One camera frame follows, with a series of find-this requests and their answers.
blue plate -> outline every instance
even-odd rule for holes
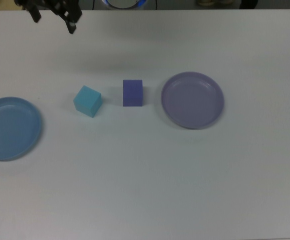
[[[40,131],[41,119],[34,105],[18,97],[0,98],[0,161],[25,154]]]

blue cube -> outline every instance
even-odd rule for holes
[[[124,107],[143,106],[143,80],[124,80]]]
[[[101,94],[83,86],[74,98],[74,105],[77,111],[93,118],[102,105]]]

purple plate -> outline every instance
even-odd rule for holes
[[[198,72],[182,72],[169,79],[161,92],[161,103],[172,121],[188,129],[209,126],[224,108],[218,84]]]

white table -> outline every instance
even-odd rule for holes
[[[77,27],[0,12],[0,97],[44,121],[0,162],[0,239],[290,238],[290,10],[85,11]],[[165,116],[184,71],[221,86],[214,126]],[[122,106],[123,79],[143,79],[145,106]],[[103,95],[95,118],[72,103],[82,85]]]

plate rim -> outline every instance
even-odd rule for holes
[[[165,100],[163,99],[163,96],[164,96],[164,93],[166,92],[166,89],[167,87],[170,85],[171,82],[173,82],[175,79],[179,78],[179,76],[181,75],[187,75],[187,74],[195,74],[197,76],[200,76],[200,77],[203,77],[203,78],[206,78],[208,80],[210,80],[213,85],[219,90],[220,94],[221,94],[221,98],[222,98],[222,106],[221,106],[221,110],[219,111],[219,113],[216,115],[216,117],[208,124],[205,124],[205,125],[200,125],[200,126],[189,126],[189,125],[185,125],[185,124],[182,124],[181,122],[175,120],[174,118],[172,118],[172,116],[170,115],[169,111],[167,111],[166,109],[166,106],[165,106]],[[171,78],[169,78],[162,90],[161,90],[161,95],[160,95],[160,101],[161,101],[161,105],[163,107],[163,110],[165,112],[165,114],[168,116],[168,118],[170,120],[172,120],[174,123],[178,124],[179,126],[183,127],[183,128],[187,128],[187,129],[204,129],[206,127],[209,127],[211,126],[212,124],[214,124],[218,119],[219,117],[221,116],[222,112],[224,111],[224,106],[225,106],[225,97],[224,97],[224,93],[221,89],[221,87],[218,85],[218,83],[213,80],[211,77],[201,73],[201,72],[196,72],[196,71],[184,71],[184,72],[181,72],[181,73],[178,73],[176,75],[173,75]]]
[[[35,136],[35,138],[33,139],[33,141],[28,145],[28,147],[24,150],[22,150],[21,152],[13,155],[13,156],[10,156],[10,157],[3,157],[1,158],[0,157],[0,161],[11,161],[11,160],[14,160],[14,159],[17,159],[21,156],[23,156],[25,153],[27,153],[38,141],[39,137],[40,137],[40,134],[41,134],[41,129],[42,129],[42,120],[41,120],[41,115],[40,115],[40,112],[38,111],[38,109],[35,107],[34,104],[32,104],[31,102],[29,102],[28,100],[25,100],[21,97],[16,97],[16,96],[5,96],[5,97],[0,97],[0,100],[8,100],[8,99],[13,99],[13,100],[17,100],[17,101],[20,101],[20,102],[25,102],[26,104],[28,104],[32,110],[36,113],[36,116],[38,117],[38,131],[37,131],[37,134]]]

